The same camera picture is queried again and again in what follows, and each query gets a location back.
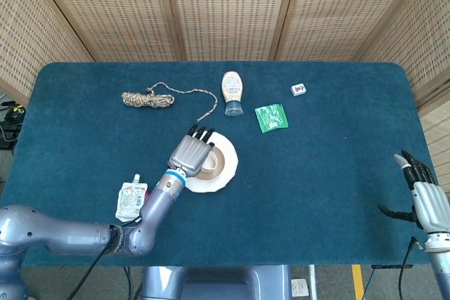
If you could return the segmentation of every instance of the small box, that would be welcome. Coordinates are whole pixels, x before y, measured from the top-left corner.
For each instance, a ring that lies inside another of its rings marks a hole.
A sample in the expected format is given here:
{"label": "small box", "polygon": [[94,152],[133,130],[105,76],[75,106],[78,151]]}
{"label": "small box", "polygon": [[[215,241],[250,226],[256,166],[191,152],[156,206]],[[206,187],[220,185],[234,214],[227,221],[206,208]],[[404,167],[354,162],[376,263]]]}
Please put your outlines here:
{"label": "small box", "polygon": [[299,96],[305,94],[307,92],[307,88],[304,86],[304,84],[296,84],[290,87],[290,91],[292,91],[292,94],[294,96]]}

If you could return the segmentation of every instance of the woven panel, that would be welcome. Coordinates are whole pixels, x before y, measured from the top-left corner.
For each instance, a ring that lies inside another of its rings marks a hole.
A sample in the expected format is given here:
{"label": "woven panel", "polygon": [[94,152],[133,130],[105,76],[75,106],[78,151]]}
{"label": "woven panel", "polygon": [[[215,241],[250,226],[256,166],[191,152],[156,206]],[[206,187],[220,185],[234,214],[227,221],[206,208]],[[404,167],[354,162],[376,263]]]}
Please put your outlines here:
{"label": "woven panel", "polygon": [[392,0],[295,0],[281,60],[349,60]]}
{"label": "woven panel", "polygon": [[281,0],[177,0],[188,60],[267,60]]}
{"label": "woven panel", "polygon": [[47,63],[92,60],[47,0],[0,0],[0,33],[0,77],[18,96],[30,97]]}
{"label": "woven panel", "polygon": [[97,61],[174,60],[162,0],[56,0]]}
{"label": "woven panel", "polygon": [[439,184],[450,191],[450,96],[420,118]]}
{"label": "woven panel", "polygon": [[399,63],[424,87],[450,66],[450,0],[406,0],[363,59]]}

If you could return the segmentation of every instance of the floor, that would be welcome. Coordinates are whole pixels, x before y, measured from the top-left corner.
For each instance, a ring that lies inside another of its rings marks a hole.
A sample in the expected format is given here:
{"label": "floor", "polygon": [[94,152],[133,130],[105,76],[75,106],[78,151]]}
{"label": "floor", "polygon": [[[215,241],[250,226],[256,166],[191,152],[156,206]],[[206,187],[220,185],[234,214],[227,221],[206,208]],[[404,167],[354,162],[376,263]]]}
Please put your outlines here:
{"label": "floor", "polygon": [[[0,103],[10,100],[0,98]],[[0,182],[7,179],[13,155],[10,151],[0,151]],[[0,183],[0,194],[3,190]],[[66,299],[86,267],[24,267],[22,277],[28,284],[30,295],[38,300]],[[362,266],[363,282],[368,282],[370,266]],[[134,290],[142,280],[142,267],[131,269]],[[292,266],[292,278],[306,279],[309,285],[307,266]],[[367,300],[398,299],[398,270],[377,270],[366,294]],[[316,266],[316,286],[320,300],[355,300],[352,267],[343,265]],[[441,299],[430,265],[416,265],[406,270],[403,281],[405,300]],[[127,298],[127,279],[122,268],[96,267],[78,292],[76,299],[83,300],[125,300]],[[308,296],[296,299],[309,299]]]}

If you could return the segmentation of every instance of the black cable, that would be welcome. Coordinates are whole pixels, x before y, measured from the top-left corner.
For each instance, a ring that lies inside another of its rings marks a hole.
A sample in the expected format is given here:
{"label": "black cable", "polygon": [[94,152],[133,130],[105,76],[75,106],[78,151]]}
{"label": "black cable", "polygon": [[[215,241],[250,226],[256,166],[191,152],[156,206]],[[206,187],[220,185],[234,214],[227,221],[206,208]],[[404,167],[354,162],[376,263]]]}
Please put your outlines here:
{"label": "black cable", "polygon": [[406,251],[405,257],[403,259],[403,263],[401,264],[401,270],[399,274],[399,296],[400,300],[403,300],[403,294],[401,293],[401,281],[403,279],[403,271],[405,270],[406,260],[408,259],[409,252],[413,249],[414,245],[417,243],[416,237],[411,237],[411,240],[408,245],[408,250]]}
{"label": "black cable", "polygon": [[127,281],[128,281],[128,300],[131,300],[131,276],[130,276],[130,270],[129,267],[125,267],[124,266],[124,271],[125,271],[125,275],[127,276]]}
{"label": "black cable", "polygon": [[133,300],[139,300],[139,296],[141,295],[141,291],[142,291],[142,283],[138,287],[138,289],[136,290],[136,293],[134,293]]}
{"label": "black cable", "polygon": [[371,277],[368,279],[368,282],[367,282],[366,288],[364,289],[363,297],[362,297],[361,300],[364,300],[364,297],[366,296],[368,287],[369,287],[369,285],[371,284],[371,281],[372,281],[373,274],[375,274],[375,269],[374,268],[372,268]]}
{"label": "black cable", "polygon": [[[124,223],[124,225],[122,226],[123,228],[128,226],[129,224],[133,223],[134,221],[137,221],[140,217],[136,217],[135,219],[133,219],[132,221],[127,221],[126,223]],[[70,296],[67,298],[67,300],[72,300],[74,298],[74,296],[78,293],[79,289],[82,287],[82,285],[84,284],[84,282],[86,281],[87,277],[89,277],[89,274],[91,274],[91,271],[94,269],[95,265],[98,263],[98,261],[100,260],[100,258],[110,249],[110,245],[106,245],[104,249],[102,249],[102,251],[100,252],[100,254],[96,257],[96,259],[94,260],[94,262],[89,266],[88,270],[85,272],[85,274],[83,275],[83,278],[78,282],[78,285],[75,287],[75,289],[72,291],[72,293],[70,294]]]}

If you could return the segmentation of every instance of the paper plate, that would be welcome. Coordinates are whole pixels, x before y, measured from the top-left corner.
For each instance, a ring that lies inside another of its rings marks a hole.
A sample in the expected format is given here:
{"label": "paper plate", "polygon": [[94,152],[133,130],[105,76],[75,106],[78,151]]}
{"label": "paper plate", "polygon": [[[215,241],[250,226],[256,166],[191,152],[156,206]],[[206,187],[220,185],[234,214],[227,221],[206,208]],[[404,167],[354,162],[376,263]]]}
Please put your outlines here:
{"label": "paper plate", "polygon": [[208,142],[215,144],[212,152],[216,155],[217,167],[186,179],[186,187],[193,193],[215,193],[225,187],[238,168],[238,155],[229,139],[214,132]]}

